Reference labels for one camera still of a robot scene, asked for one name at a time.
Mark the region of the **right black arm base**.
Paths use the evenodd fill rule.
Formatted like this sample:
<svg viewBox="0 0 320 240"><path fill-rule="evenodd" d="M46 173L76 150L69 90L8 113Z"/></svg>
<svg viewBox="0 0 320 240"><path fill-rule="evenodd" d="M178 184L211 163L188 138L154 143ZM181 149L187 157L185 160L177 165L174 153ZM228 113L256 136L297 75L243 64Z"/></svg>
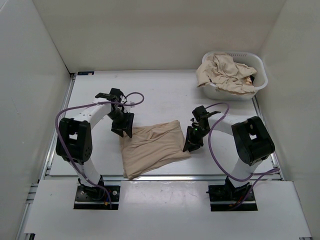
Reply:
<svg viewBox="0 0 320 240"><path fill-rule="evenodd" d="M226 178L223 185L209 185L208 191L211 212L252 212L257 211L257 203L252 185L234 187Z"/></svg>

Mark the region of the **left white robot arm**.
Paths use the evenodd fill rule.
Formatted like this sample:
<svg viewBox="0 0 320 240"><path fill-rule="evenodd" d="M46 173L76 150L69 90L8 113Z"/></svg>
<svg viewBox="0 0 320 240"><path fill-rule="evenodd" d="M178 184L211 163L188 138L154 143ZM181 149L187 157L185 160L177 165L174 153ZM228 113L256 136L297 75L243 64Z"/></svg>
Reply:
<svg viewBox="0 0 320 240"><path fill-rule="evenodd" d="M111 131L120 137L132 137L134 114L127 96L112 88L109 93L98 93L93 103L82 106L83 112L75 117L55 119L57 130L56 154L68 162L78 175L82 190L94 201L111 201L110 192L104 185L92 160L92 129L105 117L112 121Z"/></svg>

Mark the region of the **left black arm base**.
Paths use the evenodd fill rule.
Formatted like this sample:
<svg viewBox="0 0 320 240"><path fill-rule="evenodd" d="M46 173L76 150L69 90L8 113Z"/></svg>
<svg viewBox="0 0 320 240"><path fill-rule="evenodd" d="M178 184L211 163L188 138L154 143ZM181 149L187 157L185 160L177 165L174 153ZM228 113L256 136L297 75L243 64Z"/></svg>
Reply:
<svg viewBox="0 0 320 240"><path fill-rule="evenodd" d="M103 178L98 182L99 186L86 186L79 183L77 186L73 208L75 210L118 210L120 200L120 185L105 185Z"/></svg>

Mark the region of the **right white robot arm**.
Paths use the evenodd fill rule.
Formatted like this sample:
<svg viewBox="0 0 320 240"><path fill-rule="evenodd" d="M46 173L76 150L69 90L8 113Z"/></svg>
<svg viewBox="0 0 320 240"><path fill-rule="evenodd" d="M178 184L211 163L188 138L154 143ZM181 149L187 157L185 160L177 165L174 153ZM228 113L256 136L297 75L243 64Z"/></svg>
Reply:
<svg viewBox="0 0 320 240"><path fill-rule="evenodd" d="M210 136L214 128L232 136L238 160L231 173L220 165L214 155L212 145L208 144L213 160L226 174L224 185L212 186L208 193L214 201L241 201L251 191L250 178L261 162L275 151L275 144L260 117L253 116L236 123L227 119L227 115L224 114L210 126L209 118L218 113L218 111L208 112L203 105L192 111L192 124L187 127L183 151L193 152L201 148L204 145L203 138L206 135Z"/></svg>

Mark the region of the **beige trousers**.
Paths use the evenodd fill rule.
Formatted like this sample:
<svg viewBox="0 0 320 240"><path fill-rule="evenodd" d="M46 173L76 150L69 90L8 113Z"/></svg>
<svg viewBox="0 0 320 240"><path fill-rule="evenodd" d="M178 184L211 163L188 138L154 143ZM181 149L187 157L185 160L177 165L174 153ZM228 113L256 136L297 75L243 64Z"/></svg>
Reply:
<svg viewBox="0 0 320 240"><path fill-rule="evenodd" d="M119 138L123 176L132 180L144 173L191 157L183 151L184 134L178 120L132 129Z"/></svg>

